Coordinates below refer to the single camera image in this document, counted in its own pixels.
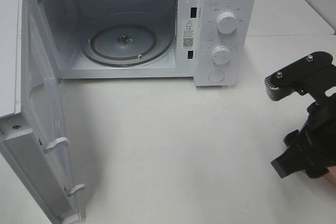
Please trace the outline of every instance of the microwave door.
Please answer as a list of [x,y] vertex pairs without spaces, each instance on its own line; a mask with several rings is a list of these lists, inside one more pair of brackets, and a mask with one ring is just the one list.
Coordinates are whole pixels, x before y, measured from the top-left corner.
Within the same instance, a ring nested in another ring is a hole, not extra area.
[[53,224],[80,219],[40,0],[0,0],[0,151]]

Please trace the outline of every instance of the microwave oven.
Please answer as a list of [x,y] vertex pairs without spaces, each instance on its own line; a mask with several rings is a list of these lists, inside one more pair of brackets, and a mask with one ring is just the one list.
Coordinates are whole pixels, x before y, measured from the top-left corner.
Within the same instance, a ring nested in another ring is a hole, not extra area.
[[234,84],[254,0],[0,0],[0,151],[52,223],[80,219],[61,79]]

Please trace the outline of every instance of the qr code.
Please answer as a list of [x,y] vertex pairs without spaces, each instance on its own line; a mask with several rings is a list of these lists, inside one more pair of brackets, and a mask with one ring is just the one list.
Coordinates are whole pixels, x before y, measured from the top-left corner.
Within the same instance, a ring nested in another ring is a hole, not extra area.
[[183,47],[193,47],[194,38],[183,38]]

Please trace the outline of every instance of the warning label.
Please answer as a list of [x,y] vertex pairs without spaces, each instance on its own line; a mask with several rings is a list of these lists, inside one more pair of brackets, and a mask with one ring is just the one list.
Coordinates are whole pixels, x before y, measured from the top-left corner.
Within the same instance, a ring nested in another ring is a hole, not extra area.
[[183,19],[181,25],[182,45],[185,49],[193,49],[196,35],[196,20]]

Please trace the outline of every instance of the timer knob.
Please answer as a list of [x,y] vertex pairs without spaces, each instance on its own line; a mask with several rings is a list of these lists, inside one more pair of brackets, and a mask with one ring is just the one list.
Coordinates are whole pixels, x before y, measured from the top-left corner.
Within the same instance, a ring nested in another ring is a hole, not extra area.
[[218,15],[216,19],[218,31],[221,34],[230,34],[237,29],[237,15],[227,11]]
[[231,54],[227,47],[219,46],[212,50],[212,60],[214,64],[224,65],[230,61]]

